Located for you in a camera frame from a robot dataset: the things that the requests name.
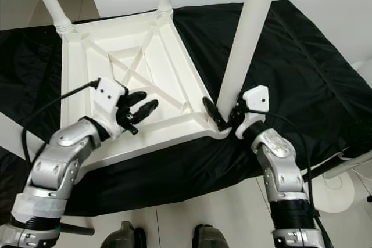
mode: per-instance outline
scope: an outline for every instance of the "black tablecloth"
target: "black tablecloth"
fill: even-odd
[[[214,101],[241,8],[231,3],[174,10],[174,24]],[[22,124],[59,96],[61,44],[52,26],[1,32],[1,112]],[[290,1],[271,4],[243,90],[260,84],[269,87],[270,111],[302,131],[313,164],[345,148],[354,157],[372,149],[372,89]],[[59,117],[56,105],[31,131],[47,140]],[[270,117],[267,124],[294,144],[304,168],[304,148],[293,129]],[[222,141],[200,138],[89,172],[75,186],[66,215],[180,202],[260,173],[255,155],[233,133]],[[24,161],[0,150],[0,224],[25,177]]]

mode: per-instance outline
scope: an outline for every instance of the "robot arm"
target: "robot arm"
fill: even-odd
[[[0,247],[53,247],[79,168],[109,137],[133,126],[157,107],[153,100],[131,114],[130,106],[146,98],[145,92],[128,94],[119,83],[102,78],[96,90],[92,118],[83,117],[55,132],[36,159],[23,192],[16,196],[9,223],[0,227]]]
[[[204,98],[203,102],[220,130],[236,128],[237,138],[257,155],[275,228],[275,247],[326,248],[322,233],[315,227],[313,207],[303,190],[295,148],[276,130],[266,127],[264,115],[254,113],[269,111],[267,87],[259,85],[240,95],[228,122],[210,100]]]

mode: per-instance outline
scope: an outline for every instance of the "black wire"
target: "black wire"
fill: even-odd
[[[315,206],[314,206],[313,184],[312,184],[312,162],[311,162],[310,155],[308,154],[308,152],[306,150],[305,139],[304,139],[302,133],[300,132],[299,128],[293,122],[288,120],[287,118],[285,118],[283,116],[279,116],[275,113],[267,113],[267,112],[262,112],[262,111],[259,111],[259,110],[249,110],[249,109],[248,109],[248,112],[257,113],[257,114],[264,114],[265,116],[272,116],[272,117],[278,118],[278,119],[286,122],[288,125],[290,125],[295,130],[295,132],[298,134],[298,136],[300,137],[300,140],[302,142],[302,145],[303,145],[305,156],[307,158],[307,167],[306,168],[307,168],[307,177],[308,177],[307,187],[308,187],[308,190],[309,190],[308,191],[309,192],[309,202],[310,202],[310,206],[311,206],[312,210],[315,212],[316,209],[315,209]],[[325,227],[321,223],[321,221],[319,219],[319,216],[315,215],[314,219],[315,219],[316,223],[318,224],[319,229],[320,229],[320,231],[323,235],[325,245],[327,246],[327,248],[333,248],[332,241],[331,241],[330,237],[328,236],[328,233],[327,233]]]
[[[31,171],[31,168],[32,168],[32,162],[31,162],[30,154],[28,153],[27,140],[26,140],[26,132],[27,132],[28,127],[32,123],[32,121],[35,120],[35,118],[40,113],[42,113],[45,109],[49,108],[50,106],[54,105],[55,103],[60,102],[64,98],[67,98],[67,97],[69,97],[69,96],[71,96],[71,95],[73,95],[75,93],[78,93],[79,91],[82,91],[83,89],[86,89],[87,87],[95,87],[95,88],[97,88],[98,83],[99,83],[99,79],[98,80],[95,80],[95,81],[91,81],[91,82],[89,82],[87,84],[84,84],[81,87],[78,87],[78,88],[76,88],[76,89],[74,89],[74,90],[72,90],[72,91],[70,91],[70,92],[68,92],[66,94],[63,94],[61,97],[58,97],[58,98],[54,99],[53,101],[50,101],[49,103],[47,103],[46,105],[44,105],[43,107],[41,107],[40,109],[38,109],[35,113],[33,113],[27,119],[27,121],[24,123],[23,129],[22,129],[21,142],[22,142],[22,148],[23,148],[24,158],[26,160],[27,170],[29,172]],[[37,156],[40,155],[40,153],[44,149],[45,145],[46,145],[46,143],[44,143],[43,146],[41,146],[41,148],[38,150]]]

